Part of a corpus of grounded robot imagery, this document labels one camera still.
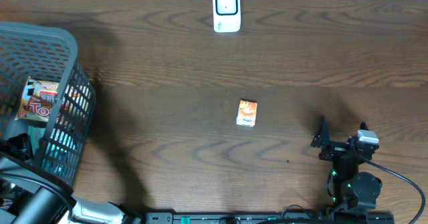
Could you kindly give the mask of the chocolate bar wrapper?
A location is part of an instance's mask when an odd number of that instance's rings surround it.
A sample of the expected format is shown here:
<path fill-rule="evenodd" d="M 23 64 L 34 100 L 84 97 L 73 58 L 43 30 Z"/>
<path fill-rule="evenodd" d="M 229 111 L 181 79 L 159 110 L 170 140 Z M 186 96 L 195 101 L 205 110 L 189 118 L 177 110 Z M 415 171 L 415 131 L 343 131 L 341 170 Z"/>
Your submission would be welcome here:
<path fill-rule="evenodd" d="M 22 98 L 15 120 L 26 119 L 47 122 L 52 108 L 53 104 L 51 102 L 44 102 L 37 96 L 31 96 L 27 99 Z"/>

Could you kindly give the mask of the small orange box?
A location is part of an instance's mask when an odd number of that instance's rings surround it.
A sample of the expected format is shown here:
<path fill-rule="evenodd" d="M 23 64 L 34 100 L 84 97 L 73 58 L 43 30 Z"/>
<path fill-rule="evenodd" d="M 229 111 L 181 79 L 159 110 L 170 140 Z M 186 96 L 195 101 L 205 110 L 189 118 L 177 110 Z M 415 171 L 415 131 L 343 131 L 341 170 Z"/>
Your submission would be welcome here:
<path fill-rule="evenodd" d="M 235 123 L 238 126 L 254 127 L 257 118 L 257 102 L 240 100 Z"/>

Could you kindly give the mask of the teal wet wipes pack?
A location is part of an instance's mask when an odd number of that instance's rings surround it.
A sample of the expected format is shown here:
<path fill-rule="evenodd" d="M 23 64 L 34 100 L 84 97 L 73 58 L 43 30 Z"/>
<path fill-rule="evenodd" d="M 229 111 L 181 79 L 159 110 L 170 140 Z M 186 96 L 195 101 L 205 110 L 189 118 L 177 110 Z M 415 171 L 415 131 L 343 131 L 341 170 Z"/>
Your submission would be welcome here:
<path fill-rule="evenodd" d="M 32 151 L 35 154 L 40 144 L 39 141 L 43 138 L 45 132 L 45 128 L 39 128 L 34 126 L 28 126 L 27 133 L 31 139 L 31 147 Z"/>

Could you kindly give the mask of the cream snack bag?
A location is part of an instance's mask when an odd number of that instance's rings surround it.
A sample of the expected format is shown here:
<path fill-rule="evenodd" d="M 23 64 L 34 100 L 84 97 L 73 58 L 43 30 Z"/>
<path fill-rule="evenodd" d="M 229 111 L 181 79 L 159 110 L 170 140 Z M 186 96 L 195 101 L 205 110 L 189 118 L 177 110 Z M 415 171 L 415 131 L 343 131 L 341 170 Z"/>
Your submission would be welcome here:
<path fill-rule="evenodd" d="M 59 82 L 52 82 L 47 80 L 36 80 L 28 77 L 23 95 L 35 96 L 43 101 L 51 101 L 58 94 Z"/>

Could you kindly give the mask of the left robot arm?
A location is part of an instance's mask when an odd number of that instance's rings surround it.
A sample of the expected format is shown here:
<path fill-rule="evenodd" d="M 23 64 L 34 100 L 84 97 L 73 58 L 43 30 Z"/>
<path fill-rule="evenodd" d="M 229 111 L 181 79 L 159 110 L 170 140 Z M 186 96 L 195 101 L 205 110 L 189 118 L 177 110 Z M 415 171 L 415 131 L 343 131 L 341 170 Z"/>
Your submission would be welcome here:
<path fill-rule="evenodd" d="M 31 139 L 20 134 L 1 143 L 2 223 L 144 223 L 122 205 L 93 203 L 29 163 Z"/>

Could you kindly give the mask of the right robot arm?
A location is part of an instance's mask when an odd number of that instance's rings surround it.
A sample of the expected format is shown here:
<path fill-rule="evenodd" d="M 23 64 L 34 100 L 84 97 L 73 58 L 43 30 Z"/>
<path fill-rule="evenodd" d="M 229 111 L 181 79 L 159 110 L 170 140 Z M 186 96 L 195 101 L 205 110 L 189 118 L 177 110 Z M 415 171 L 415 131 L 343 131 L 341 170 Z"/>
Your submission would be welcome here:
<path fill-rule="evenodd" d="M 323 216 L 330 220 L 367 218 L 368 212 L 376 208 L 382 181 L 368 172 L 359 171 L 359 166 L 379 149 L 378 136 L 362 122 L 357 133 L 349 136 L 347 141 L 333 141 L 327 119 L 321 117 L 310 146 L 320 149 L 320 160 L 332 163 L 326 186 L 334 204 L 324 211 Z"/>

